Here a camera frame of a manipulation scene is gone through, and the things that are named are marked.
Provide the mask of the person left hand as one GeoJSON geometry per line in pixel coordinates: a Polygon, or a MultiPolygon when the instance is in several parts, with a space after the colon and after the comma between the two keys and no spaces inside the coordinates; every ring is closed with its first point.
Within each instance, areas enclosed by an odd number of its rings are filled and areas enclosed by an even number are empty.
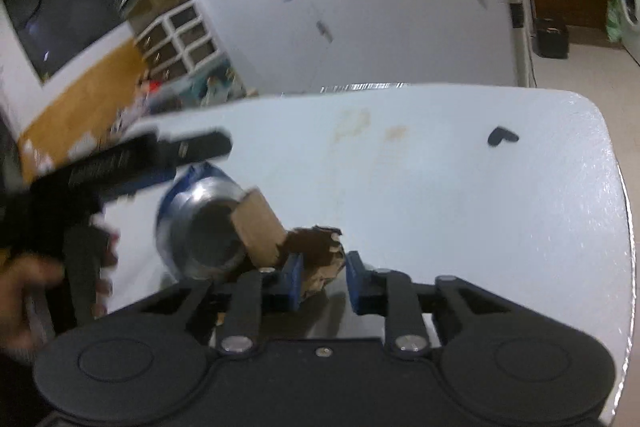
{"type": "MultiPolygon", "coordinates": [[[[116,246],[119,233],[113,229],[101,229],[108,235],[108,242],[101,258],[99,278],[96,281],[94,317],[106,314],[105,299],[112,295],[112,282],[102,272],[112,271],[117,263],[116,246]]],[[[38,324],[36,298],[43,291],[58,285],[64,279],[61,262],[33,254],[24,254],[14,260],[1,253],[1,350],[10,353],[32,353],[46,342],[43,326],[38,324]]]]}

